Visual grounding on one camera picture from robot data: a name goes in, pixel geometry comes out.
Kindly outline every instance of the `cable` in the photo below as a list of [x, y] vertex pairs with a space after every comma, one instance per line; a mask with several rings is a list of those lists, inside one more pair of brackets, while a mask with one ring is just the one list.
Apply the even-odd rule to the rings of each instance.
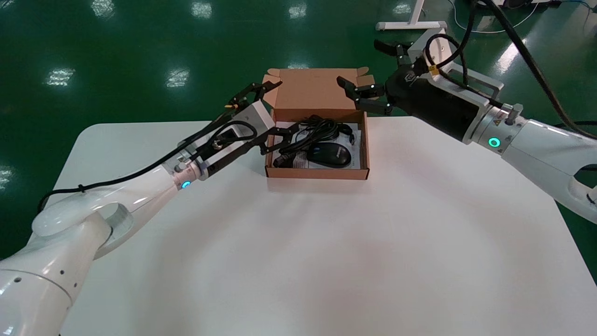
[[[431, 57], [431, 51], [429, 50], [431, 47], [431, 42], [437, 38], [445, 38], [448, 42], [452, 43], [456, 48], [460, 48], [460, 44], [456, 41], [455, 38], [447, 35], [447, 34], [435, 34], [432, 35], [428, 40], [427, 44], [425, 45], [425, 56], [427, 56], [427, 60], [431, 65], [435, 65], [435, 61]], [[469, 86], [469, 70], [466, 67], [466, 61], [464, 60], [464, 53], [460, 53], [460, 63], [462, 63], [462, 82], [465, 86]]]
[[531, 69], [533, 76], [535, 77], [535, 79], [537, 80], [537, 82], [539, 83], [539, 85], [541, 86], [541, 88], [543, 89], [543, 91], [545, 92], [547, 97], [549, 98], [549, 101], [552, 103], [553, 108], [556, 110], [556, 113], [558, 114], [558, 116], [560, 117], [562, 122], [566, 126], [568, 126], [571, 130], [575, 131], [576, 133], [586, 136], [587, 138], [597, 140], [597, 136], [595, 136], [589, 132], [586, 132], [586, 131], [580, 129], [578, 126], [576, 126], [574, 124], [574, 122], [572, 121], [572, 119], [570, 119], [568, 114], [564, 111], [564, 107], [562, 107], [562, 104], [559, 102], [558, 98], [555, 96], [555, 93], [553, 92], [553, 90], [551, 89], [549, 84], [547, 83], [547, 79], [545, 79], [545, 76], [541, 72], [541, 69], [539, 69], [539, 65], [537, 65], [537, 62], [535, 62], [535, 59], [533, 58], [531, 53], [528, 51], [527, 46], [524, 45], [520, 36], [518, 36], [516, 31], [514, 30], [514, 27], [512, 26], [512, 24], [508, 21], [508, 19], [504, 15], [504, 12], [495, 3], [493, 3], [492, 0], [480, 0], [480, 1], [485, 3], [487, 5], [487, 7], [489, 7], [494, 12], [497, 20], [501, 23], [502, 27], [504, 27], [506, 34], [508, 34], [508, 37], [512, 40], [512, 43], [514, 43], [514, 45], [518, 49], [518, 52], [521, 54], [522, 58], [525, 60], [525, 63]]
[[568, 1], [562, 1], [562, 3], [566, 3], [566, 2], [578, 2], [581, 5], [584, 5], [586, 8], [593, 10], [593, 7], [591, 7], [587, 2], [585, 1], [581, 1], [581, 0], [568, 0]]
[[[472, 22], [469, 21], [469, 27], [472, 29]], [[427, 60], [429, 60], [429, 63], [431, 65], [434, 65], [435, 62], [433, 61], [433, 58], [431, 57], [431, 51], [430, 51], [430, 46], [431, 46], [431, 42], [434, 39], [437, 38], [445, 38], [448, 40], [448, 42], [452, 43], [454, 46], [456, 46], [456, 48], [459, 48], [460, 45], [458, 44], [458, 41], [456, 41], [456, 39], [454, 39], [453, 37], [447, 35], [447, 34], [435, 34], [432, 35], [428, 40], [427, 43], [425, 45], [425, 56], [427, 57]], [[489, 95], [485, 94], [484, 92], [481, 92], [473, 87], [469, 86], [469, 73], [468, 73], [468, 68], [466, 66], [466, 61], [464, 60], [464, 53], [460, 53], [460, 62], [462, 63], [462, 79], [463, 82], [459, 82], [457, 81], [455, 78], [453, 78], [452, 76], [448, 75], [445, 71], [443, 71], [441, 68], [439, 68], [439, 65], [436, 66], [437, 70], [439, 71], [439, 74], [442, 75], [442, 77], [444, 77], [445, 79], [447, 79], [448, 81], [452, 82], [453, 84], [458, 85], [460, 88], [463, 88], [465, 90], [469, 90], [473, 93], [476, 93], [482, 97], [485, 97], [486, 99], [488, 99], [490, 101], [490, 103], [497, 107], [497, 108], [501, 108], [504, 104], [493, 99], [492, 97], [490, 97]]]
[[[458, 19], [456, 18], [456, 4], [454, 3], [454, 0], [448, 0], [448, 1], [450, 2], [450, 4], [452, 4], [452, 7], [454, 7], [454, 21], [456, 22], [456, 25], [457, 25], [458, 27], [460, 27], [460, 28], [462, 28], [462, 29], [466, 30], [466, 28], [464, 28], [464, 27], [463, 27], [463, 26], [462, 26], [462, 25], [461, 25], [461, 24], [458, 22]], [[535, 10], [537, 9], [537, 6], [539, 6], [539, 3], [536, 3], [536, 4], [535, 4], [535, 7], [534, 7], [534, 8], [533, 8], [533, 10], [531, 11], [531, 14], [527, 15], [527, 17], [526, 17], [526, 18], [522, 19], [522, 21], [520, 21], [519, 23], [515, 24], [515, 25], [513, 26], [513, 28], [516, 28], [516, 27], [518, 27], [520, 24], [522, 24], [524, 21], [527, 21], [527, 19], [528, 19], [529, 17], [531, 17], [531, 15], [533, 15], [533, 13], [535, 13]], [[499, 31], [497, 31], [497, 32], [483, 32], [483, 31], [480, 31], [480, 30], [472, 30], [471, 32], [473, 32], [473, 33], [480, 33], [480, 34], [497, 34], [497, 33], [503, 33], [503, 32], [505, 32], [505, 31], [506, 31], [506, 30], [499, 30]]]
[[[469, 42], [470, 33], [473, 30], [473, 23], [475, 21], [475, 11], [476, 11], [477, 2], [478, 2], [478, 0], [472, 0], [470, 2], [469, 22], [468, 22], [468, 26], [466, 27], [466, 31], [464, 32], [464, 36], [462, 37], [462, 42], [460, 43], [460, 46], [458, 46], [456, 48], [456, 51], [452, 55], [450, 55], [450, 57], [448, 57], [443, 62], [440, 62], [437, 65], [438, 69], [441, 68], [441, 67], [443, 67], [444, 65], [452, 62], [453, 60], [455, 60], [456, 57], [458, 57], [462, 53], [462, 51], [464, 50], [464, 47]], [[433, 38], [430, 38], [429, 40], [427, 40], [427, 44], [425, 45], [425, 52], [426, 53], [429, 50], [429, 47], [431, 46], [431, 42], [433, 40], [434, 40]]]
[[132, 180], [134, 178], [137, 178], [149, 171], [151, 171], [152, 169], [154, 169], [155, 167], [158, 167], [160, 164], [162, 164], [164, 161], [166, 161], [167, 159], [171, 158], [172, 156], [176, 155], [178, 152], [180, 152], [181, 150], [185, 149], [185, 147], [189, 146], [190, 144], [192, 144], [194, 141], [196, 141], [197, 139], [205, 136], [206, 134], [209, 134], [209, 132], [211, 132], [214, 128], [214, 126], [218, 123], [219, 120], [221, 120], [222, 118], [224, 118], [225, 116], [229, 115], [230, 111], [225, 112], [224, 114], [221, 114], [220, 116], [218, 116], [214, 121], [212, 121], [211, 123], [209, 123], [209, 125], [207, 125], [206, 127], [204, 127], [203, 129], [201, 129], [200, 131], [190, 135], [189, 137], [187, 137], [183, 143], [181, 145], [179, 145], [178, 147], [174, 148], [172, 151], [170, 151], [168, 154], [166, 154], [165, 156], [161, 157], [159, 160], [155, 161], [154, 163], [150, 164], [149, 166], [134, 172], [132, 174], [129, 174], [127, 176], [123, 176], [121, 178], [117, 178], [117, 179], [113, 179], [113, 180], [109, 180], [109, 181], [104, 181], [104, 182], [97, 182], [97, 183], [93, 183], [93, 184], [89, 184], [89, 185], [81, 185], [79, 184], [78, 188], [68, 188], [68, 189], [56, 189], [56, 190], [52, 190], [48, 193], [46, 193], [41, 200], [38, 203], [38, 207], [37, 207], [37, 211], [38, 213], [42, 212], [42, 210], [45, 207], [46, 202], [48, 201], [48, 198], [52, 195], [55, 194], [70, 194], [70, 193], [78, 193], [78, 192], [85, 192], [86, 190], [89, 189], [93, 189], [93, 188], [98, 188], [98, 187], [106, 187], [109, 185], [114, 185], [114, 184], [118, 184], [118, 183], [122, 183], [122, 182], [126, 182], [129, 180]]
[[[248, 135], [248, 136], [240, 136], [238, 138], [232, 138], [232, 139], [217, 139], [218, 135], [220, 135], [220, 133], [227, 127], [231, 126], [231, 125], [243, 125], [245, 127], [247, 127], [248, 129], [251, 130], [251, 132], [253, 133], [252, 135]], [[242, 121], [242, 120], [232, 120], [228, 123], [226, 123], [224, 126], [220, 127], [208, 140], [205, 144], [203, 144], [201, 147], [203, 146], [211, 146], [215, 141], [217, 141], [218, 143], [222, 144], [222, 145], [227, 145], [229, 143], [233, 143], [233, 142], [237, 142], [237, 141], [245, 141], [245, 140], [253, 140], [257, 137], [257, 129], [247, 123], [246, 121]], [[199, 156], [201, 155], [201, 148], [198, 148], [195, 153], [193, 155], [191, 155], [189, 157], [190, 161], [194, 161], [196, 160]]]
[[309, 132], [303, 139], [297, 140], [290, 145], [281, 148], [278, 152], [280, 156], [273, 162], [274, 167], [291, 167], [294, 157], [300, 152], [306, 150], [311, 144], [316, 142], [333, 140], [340, 136], [340, 133], [347, 134], [350, 142], [354, 143], [355, 136], [352, 134], [350, 126], [344, 123], [339, 123], [330, 118], [322, 118], [318, 115], [299, 121], [301, 126], [306, 126], [296, 134]]
[[[597, 126], [597, 121], [595, 120], [583, 120], [583, 121], [575, 121], [575, 124], [578, 126]], [[558, 127], [563, 129], [564, 127], [568, 127], [566, 124], [555, 124], [554, 127]]]

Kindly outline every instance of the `cyan indicator light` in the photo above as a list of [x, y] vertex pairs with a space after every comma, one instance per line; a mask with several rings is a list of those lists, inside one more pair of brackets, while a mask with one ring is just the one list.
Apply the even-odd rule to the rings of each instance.
[[491, 146], [491, 147], [499, 147], [500, 146], [500, 139], [498, 139], [498, 138], [491, 138], [491, 139], [489, 139], [489, 146]]

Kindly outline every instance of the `black computer mouse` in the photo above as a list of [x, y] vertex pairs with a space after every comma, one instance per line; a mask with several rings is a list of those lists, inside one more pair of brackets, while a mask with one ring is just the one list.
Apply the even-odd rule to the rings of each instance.
[[348, 148], [334, 142], [316, 142], [307, 149], [307, 160], [330, 168], [344, 168], [351, 159]]

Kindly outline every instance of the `cardboard box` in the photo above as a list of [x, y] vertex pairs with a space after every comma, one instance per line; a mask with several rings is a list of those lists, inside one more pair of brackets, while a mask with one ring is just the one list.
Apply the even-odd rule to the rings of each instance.
[[[369, 150], [367, 141], [367, 113], [357, 111], [355, 103], [346, 97], [336, 78], [342, 76], [357, 86], [375, 83], [369, 68], [358, 69], [269, 69], [263, 82], [282, 85], [268, 92], [264, 99], [272, 106], [274, 121], [297, 122], [313, 114], [345, 123], [358, 123], [361, 130], [360, 169], [299, 169], [275, 168], [272, 153], [266, 155], [265, 171], [268, 178], [299, 179], [352, 179], [366, 180], [369, 176]], [[267, 141], [273, 145], [273, 136]]]

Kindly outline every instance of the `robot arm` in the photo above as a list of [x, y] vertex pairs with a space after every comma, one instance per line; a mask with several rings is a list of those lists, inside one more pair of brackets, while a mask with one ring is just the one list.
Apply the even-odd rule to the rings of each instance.
[[[27, 245], [0, 261], [0, 332], [58, 335], [94, 259], [123, 244], [192, 182], [206, 180], [254, 146], [262, 154], [275, 150], [265, 145], [269, 135], [289, 141], [298, 128], [276, 128], [261, 100], [280, 84], [249, 85], [230, 100], [234, 115], [185, 139], [146, 173], [88, 190], [81, 186], [83, 193], [44, 209], [33, 220]], [[253, 103], [245, 98], [251, 92]], [[103, 218], [98, 212], [111, 204], [116, 212]]]
[[[491, 94], [463, 88], [444, 76], [463, 73], [463, 68], [454, 62], [445, 65], [441, 72], [429, 72], [432, 67], [424, 47], [439, 33], [444, 30], [428, 30], [412, 44], [386, 45], [376, 41], [376, 49], [398, 61], [398, 69], [385, 85], [355, 87], [341, 77], [338, 84], [359, 109], [389, 114], [393, 106], [399, 107], [460, 142], [480, 144], [500, 155], [556, 201], [597, 223], [597, 187], [589, 188], [574, 177], [584, 166], [597, 164], [597, 141], [523, 118], [522, 105], [496, 101], [504, 85], [477, 72], [468, 70], [468, 77]], [[435, 63], [452, 53], [445, 39], [433, 40], [429, 51]], [[384, 94], [387, 103], [371, 99]]]

